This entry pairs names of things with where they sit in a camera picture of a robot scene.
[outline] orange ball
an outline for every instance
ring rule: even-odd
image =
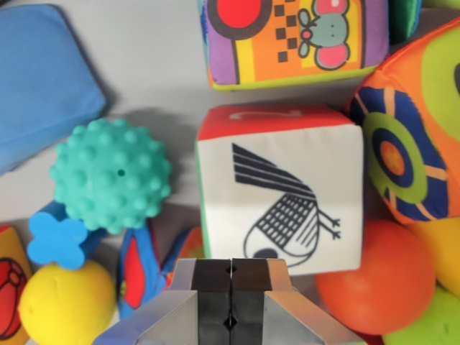
[[[324,303],[340,322],[366,334],[406,327],[433,297],[433,259],[422,241],[391,221],[369,220],[358,270],[316,275]]]

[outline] toy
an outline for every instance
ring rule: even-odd
[[[316,275],[340,322],[366,334],[397,331],[421,316],[434,294],[433,260],[422,241],[391,221],[369,220],[361,267]]]
[[[52,201],[29,220],[34,239],[27,247],[29,258],[46,265],[57,262],[63,268],[80,268],[96,249],[106,231],[89,231],[82,221],[69,219],[65,207]]]
[[[49,264],[27,283],[19,304],[24,327],[38,344],[90,345],[109,325],[115,288],[94,261],[79,270]]]
[[[460,218],[418,222],[408,225],[408,228],[430,250],[438,281],[460,298]]]
[[[0,225],[0,344],[24,344],[29,336],[21,325],[17,306],[32,275],[16,231]]]
[[[101,227],[119,234],[125,226],[141,228],[171,193],[171,164],[164,151],[146,127],[135,128],[122,119],[77,126],[67,143],[56,147],[57,160],[50,169],[55,200],[91,231]]]
[[[292,275],[359,266],[362,133],[345,116],[326,106],[215,108],[196,151],[207,257],[284,259]]]
[[[390,41],[401,43],[416,31],[422,0],[390,0]]]
[[[0,46],[2,175],[98,117],[106,100],[55,7],[2,9]]]
[[[403,224],[460,215],[460,19],[414,41],[366,79],[349,105],[369,176]]]
[[[460,9],[460,0],[423,0],[425,7],[450,7]]]
[[[94,341],[113,344],[366,343],[303,297],[283,260],[181,259],[169,290]]]
[[[416,322],[383,337],[385,345],[460,344],[460,300],[441,288]]]
[[[370,73],[388,53],[384,0],[199,0],[208,77],[217,90]]]
[[[151,219],[144,228],[128,229],[121,246],[118,272],[119,315],[132,312],[168,288],[176,261],[204,257],[201,229],[180,234],[163,262],[157,256],[157,240]]]

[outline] blue flower-shaped toy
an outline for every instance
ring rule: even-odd
[[[80,268],[99,244],[106,231],[89,231],[84,223],[68,218],[65,207],[55,201],[29,220],[34,239],[27,247],[29,258],[46,265],[57,262],[63,268]]]

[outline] green circle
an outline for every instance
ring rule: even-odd
[[[434,120],[446,133],[460,141],[460,93],[456,68],[460,63],[460,27],[428,44],[422,60],[422,92]]]
[[[372,134],[377,129],[387,129],[396,135],[408,151],[410,164],[413,167],[413,183],[409,187],[400,187],[385,174],[375,156],[372,146]],[[390,189],[395,195],[406,203],[416,204],[425,200],[428,192],[428,181],[425,173],[425,164],[418,149],[417,143],[410,132],[397,119],[387,114],[372,112],[367,114],[363,125],[367,150],[367,168],[372,182],[380,195]]]
[[[425,313],[400,331],[383,336],[385,345],[460,344],[460,300],[436,288]]]

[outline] red ball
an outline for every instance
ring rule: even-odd
[[[21,327],[17,306],[27,278],[13,259],[0,259],[0,342],[11,338]]]
[[[340,322],[366,334],[387,334],[421,316],[436,285],[424,244],[391,221],[369,220],[358,270],[316,275],[324,303]]]

